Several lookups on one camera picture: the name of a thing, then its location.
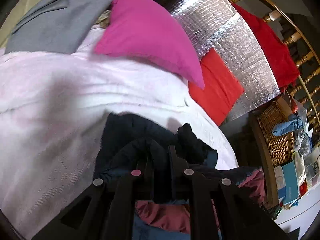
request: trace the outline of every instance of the foil insulation sheet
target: foil insulation sheet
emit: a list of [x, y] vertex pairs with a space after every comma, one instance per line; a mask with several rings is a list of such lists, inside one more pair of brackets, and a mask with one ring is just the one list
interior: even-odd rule
[[170, 13], [187, 33], [199, 60], [214, 48], [243, 86], [245, 92], [226, 122], [280, 94], [257, 39], [228, 0], [180, 0]]

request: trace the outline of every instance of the basket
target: basket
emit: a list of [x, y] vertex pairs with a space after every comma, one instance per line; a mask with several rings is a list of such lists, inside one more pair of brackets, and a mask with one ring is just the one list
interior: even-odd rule
[[268, 145], [273, 167], [290, 162], [294, 145], [293, 133], [281, 136], [274, 136], [271, 133], [276, 124], [288, 121], [279, 104], [276, 101], [272, 102], [271, 106], [257, 117], [257, 121]]

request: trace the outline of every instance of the gray blanket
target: gray blanket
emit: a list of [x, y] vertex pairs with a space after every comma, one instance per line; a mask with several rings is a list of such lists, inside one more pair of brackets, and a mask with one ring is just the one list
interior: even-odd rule
[[72, 54], [112, 0], [41, 0], [13, 29], [5, 53]]

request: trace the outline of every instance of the teal box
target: teal box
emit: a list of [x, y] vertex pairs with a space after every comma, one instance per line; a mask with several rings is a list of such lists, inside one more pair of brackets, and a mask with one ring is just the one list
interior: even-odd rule
[[283, 199], [282, 203], [286, 205], [299, 197], [299, 188], [294, 163], [290, 162], [282, 166], [282, 170], [284, 174], [286, 188], [285, 198]]

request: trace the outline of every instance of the red fabric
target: red fabric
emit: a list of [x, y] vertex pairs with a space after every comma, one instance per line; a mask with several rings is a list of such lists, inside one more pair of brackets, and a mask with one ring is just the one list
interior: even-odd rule
[[278, 87], [283, 92], [300, 75], [290, 56], [288, 47], [281, 42], [269, 25], [262, 19], [250, 14], [239, 5], [232, 5], [256, 36], [276, 78]]
[[[255, 203], [262, 204], [265, 195], [262, 168], [254, 171], [238, 187], [248, 187], [249, 197]], [[213, 202], [212, 208], [216, 221], [218, 221]], [[190, 209], [188, 204], [164, 205], [139, 200], [136, 203], [136, 211], [142, 221], [150, 226], [162, 228], [166, 231], [190, 234]]]
[[200, 64], [204, 90], [189, 82], [189, 94], [219, 126], [244, 89], [214, 49], [209, 50]]

